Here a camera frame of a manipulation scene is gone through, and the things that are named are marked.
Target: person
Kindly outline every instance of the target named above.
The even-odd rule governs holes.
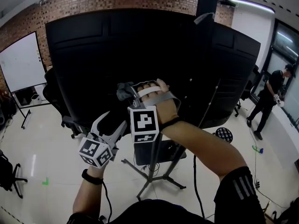
[[[264,89],[260,92],[260,99],[256,104],[254,110],[252,111],[250,116],[246,118],[247,125],[250,128],[251,122],[254,117],[263,109],[262,119],[257,129],[253,132],[259,140],[263,140],[261,131],[266,124],[273,106],[276,105],[274,96],[279,95],[279,98],[281,100],[284,99],[284,97],[280,93],[280,89],[284,84],[285,77],[289,78],[292,75],[294,75],[294,67],[291,64],[287,64],[284,70],[276,70],[275,72],[273,72],[269,80],[266,82]]]
[[[167,92],[168,86],[160,79],[161,91],[142,97],[142,101]],[[156,86],[154,83],[139,87],[138,91]],[[172,99],[156,104],[159,124],[166,124],[178,118]],[[214,172],[220,180],[215,202],[215,223],[265,224],[265,218],[253,179],[245,160],[238,150],[226,141],[184,121],[167,126],[162,134],[194,153],[200,161]],[[90,166],[87,174],[98,180],[104,178],[105,168]],[[102,184],[95,185],[83,180],[73,205],[69,224],[99,223]],[[188,212],[181,206],[163,200],[143,200],[128,207],[111,223],[211,223]]]

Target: tile floor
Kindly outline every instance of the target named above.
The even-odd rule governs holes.
[[[232,144],[241,152],[252,173],[255,170],[255,152],[252,149],[254,140],[245,123],[245,118],[253,106],[249,100],[242,102],[240,115],[230,117],[224,124],[234,135]],[[24,224],[57,224],[66,223],[72,212],[72,204],[80,187],[82,170],[87,165],[77,154],[80,139],[71,139],[71,130],[60,126],[61,116],[51,105],[31,108],[32,114],[26,125],[21,129],[23,118],[18,112],[14,121],[7,128],[0,149],[9,158],[13,166],[20,163],[19,175],[28,178],[28,183],[21,184],[24,199],[20,199],[15,190],[6,192],[0,189],[0,206],[4,207]],[[259,114],[253,121],[256,128],[261,117]],[[271,146],[264,141],[257,141],[264,148],[264,154],[257,155],[256,175],[261,182],[260,190],[281,206],[288,206],[290,201],[298,197],[299,174],[295,165],[289,169],[281,168]],[[120,148],[114,162],[110,162],[105,171],[105,182],[113,208],[112,219],[119,216],[129,205],[137,201],[136,195],[145,180],[129,166],[122,164],[126,158],[133,162],[133,145],[127,135],[118,143]],[[159,174],[167,169],[168,163],[161,164]],[[213,202],[219,180],[198,161],[197,185],[203,202],[206,216],[214,213]],[[42,182],[49,178],[49,185]],[[193,186],[192,154],[181,160],[171,177],[182,185],[179,190],[166,181],[157,181],[148,187],[142,198],[159,198],[184,206],[193,213],[200,213],[200,207]],[[101,213],[109,215],[107,200],[102,195]],[[268,199],[258,193],[262,207]],[[268,214],[277,210],[283,211],[271,203]]]

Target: white stripe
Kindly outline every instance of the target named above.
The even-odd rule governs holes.
[[[160,86],[153,86],[153,87],[146,88],[142,91],[139,91],[137,94],[138,94],[139,98],[141,98],[142,96],[145,96],[149,93],[160,91],[160,90],[161,90]]]
[[[249,192],[248,192],[248,190],[247,190],[247,187],[245,186],[245,183],[244,183],[242,177],[239,177],[239,179],[240,179],[240,182],[241,182],[241,184],[242,184],[242,187],[243,187],[243,189],[244,189],[246,195],[247,195],[247,196],[250,196],[250,194],[249,194]]]
[[[237,182],[236,182],[235,180],[233,180],[233,183],[234,183],[235,189],[236,189],[236,191],[237,191],[237,193],[238,193],[240,199],[243,200],[243,199],[244,199],[244,196],[243,196],[241,190],[239,189],[239,186],[238,186]]]
[[[247,183],[247,185],[249,186],[249,189],[250,189],[250,191],[251,191],[252,195],[254,195],[253,189],[252,189],[252,187],[251,187],[251,184],[250,184],[250,182],[249,182],[249,180],[248,180],[248,177],[247,177],[247,176],[245,176],[245,180],[246,180],[246,183]]]

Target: white cube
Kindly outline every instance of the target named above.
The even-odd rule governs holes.
[[[85,163],[97,168],[101,168],[113,157],[108,144],[88,138],[82,139],[78,152]]]
[[[156,140],[159,126],[155,106],[148,106],[146,109],[131,109],[130,119],[133,143],[147,143]]]

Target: black pants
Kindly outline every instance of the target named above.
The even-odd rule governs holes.
[[[252,111],[251,115],[248,117],[248,120],[253,120],[254,117],[263,110],[263,115],[260,124],[257,127],[258,132],[261,132],[264,128],[266,121],[272,111],[272,108],[274,106],[274,101],[272,97],[266,96],[264,94],[261,94],[260,100],[256,104],[256,107]]]

